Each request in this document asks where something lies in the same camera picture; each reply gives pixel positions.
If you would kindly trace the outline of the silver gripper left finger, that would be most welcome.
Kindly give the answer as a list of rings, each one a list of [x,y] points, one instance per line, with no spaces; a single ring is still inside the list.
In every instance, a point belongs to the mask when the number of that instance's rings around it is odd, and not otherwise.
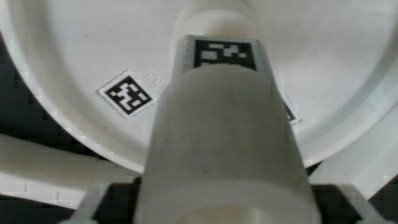
[[[142,178],[130,183],[96,185],[61,224],[133,224]]]

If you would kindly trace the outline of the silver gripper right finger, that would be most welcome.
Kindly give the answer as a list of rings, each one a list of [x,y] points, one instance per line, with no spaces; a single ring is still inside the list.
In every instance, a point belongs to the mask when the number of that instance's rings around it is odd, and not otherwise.
[[[350,185],[315,184],[322,224],[389,224],[359,190]]]

